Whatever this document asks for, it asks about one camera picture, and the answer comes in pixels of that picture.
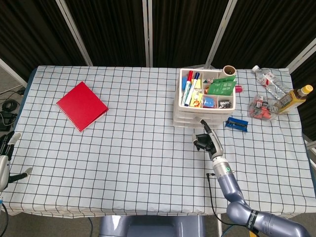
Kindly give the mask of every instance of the eraser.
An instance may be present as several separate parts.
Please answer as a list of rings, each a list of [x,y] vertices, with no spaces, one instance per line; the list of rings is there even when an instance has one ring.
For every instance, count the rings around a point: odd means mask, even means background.
[[[184,76],[184,77],[182,77],[182,83],[181,83],[181,85],[182,85],[182,90],[185,90],[185,89],[186,89],[186,84],[187,84],[187,77]]]
[[[214,108],[214,99],[211,97],[203,97],[203,108]]]
[[[201,79],[197,79],[197,83],[196,83],[195,89],[201,90]]]
[[[236,93],[241,93],[242,92],[242,86],[241,85],[236,85],[235,86],[235,92]]]

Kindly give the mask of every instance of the blue object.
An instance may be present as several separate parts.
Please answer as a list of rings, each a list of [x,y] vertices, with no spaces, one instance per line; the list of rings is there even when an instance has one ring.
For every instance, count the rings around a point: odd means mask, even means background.
[[[238,130],[241,130],[243,132],[247,132],[247,126],[248,122],[244,120],[240,120],[237,118],[229,117],[228,120],[226,121],[225,127],[231,127],[235,128]]]
[[[187,84],[187,76],[182,77],[182,90],[186,89],[186,84]]]
[[[203,108],[214,108],[214,99],[211,97],[203,97]]]

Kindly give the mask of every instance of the pink eraser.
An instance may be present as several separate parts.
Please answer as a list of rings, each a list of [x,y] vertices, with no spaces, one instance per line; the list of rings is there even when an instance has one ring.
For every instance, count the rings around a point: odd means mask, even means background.
[[[241,87],[241,85],[235,86],[235,92],[236,92],[236,93],[241,93],[241,92],[242,92],[242,87]]]

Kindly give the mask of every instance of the table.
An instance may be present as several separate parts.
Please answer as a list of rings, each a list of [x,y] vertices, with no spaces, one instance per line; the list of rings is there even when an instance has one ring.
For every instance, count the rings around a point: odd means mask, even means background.
[[[33,167],[31,176],[2,193],[10,214],[55,217],[105,214],[212,215],[205,173],[208,155],[194,149],[201,129],[173,127],[179,70],[173,68],[40,66],[15,130],[22,133],[11,174]],[[287,86],[287,69],[275,69]],[[250,206],[274,214],[316,211],[310,164],[297,110],[273,121],[247,116],[249,98],[266,94],[251,70],[237,71],[234,117],[248,132],[216,130]],[[109,111],[83,133],[56,102],[80,81]],[[217,213],[226,212],[217,181],[211,180]]]

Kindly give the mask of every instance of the wire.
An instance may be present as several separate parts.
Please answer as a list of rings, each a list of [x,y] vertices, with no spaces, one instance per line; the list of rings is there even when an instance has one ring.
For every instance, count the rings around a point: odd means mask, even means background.
[[[2,231],[2,233],[1,233],[0,237],[2,237],[2,236],[4,235],[4,233],[5,233],[5,231],[6,231],[6,228],[8,227],[8,222],[9,222],[9,215],[8,215],[8,211],[7,211],[7,209],[6,209],[6,207],[5,207],[5,205],[4,205],[3,203],[2,203],[2,206],[3,206],[4,211],[5,211],[6,223],[5,223],[5,228],[4,228],[4,230]]]
[[[223,232],[223,234],[222,234],[222,236],[221,237],[224,237],[225,236],[225,234],[227,234],[228,233],[228,231],[232,228],[232,227],[234,227],[234,226],[229,226],[224,232]]]
[[[89,221],[90,221],[90,224],[91,224],[91,232],[90,232],[90,237],[92,237],[92,233],[93,233],[93,224],[92,224],[92,221],[91,221],[91,218],[88,217]]]
[[[214,210],[214,205],[213,205],[213,197],[212,197],[212,191],[211,191],[211,182],[210,182],[210,179],[209,179],[209,173],[206,174],[207,176],[207,181],[208,181],[208,188],[209,188],[209,193],[210,193],[210,196],[211,196],[211,206],[212,206],[212,210],[213,210],[213,213],[214,213],[214,216],[217,218],[217,220],[219,220],[220,222],[222,222],[223,224],[225,225],[228,225],[228,226],[242,226],[242,227],[246,227],[246,225],[240,225],[240,224],[235,224],[235,223],[227,223],[225,221],[222,221],[215,213],[215,210]]]
[[[6,99],[0,99],[0,100],[5,100],[5,101],[7,101],[8,99],[10,99],[10,97],[12,96],[12,95],[14,95],[14,94],[18,94],[18,95],[20,95],[18,92],[16,92],[16,91],[14,91],[8,98],[6,98]]]
[[[12,112],[18,107],[18,102],[16,100],[8,99],[2,104],[2,111]]]
[[[14,122],[15,122],[15,119],[14,119],[12,123],[5,124],[5,123],[4,123],[4,117],[3,117],[3,115],[2,115],[1,112],[0,112],[0,116],[1,116],[1,118],[2,118],[2,122],[3,122],[3,125],[4,125],[4,126],[11,126],[11,125],[14,124]]]
[[[13,88],[11,88],[11,89],[9,89],[9,90],[5,90],[5,91],[3,91],[3,92],[0,92],[0,95],[4,94],[4,93],[6,93],[6,92],[9,92],[9,91],[13,91],[13,89],[18,88],[18,87],[20,87],[20,86],[23,86],[23,85],[17,85],[17,86],[15,86],[15,87],[13,87]]]

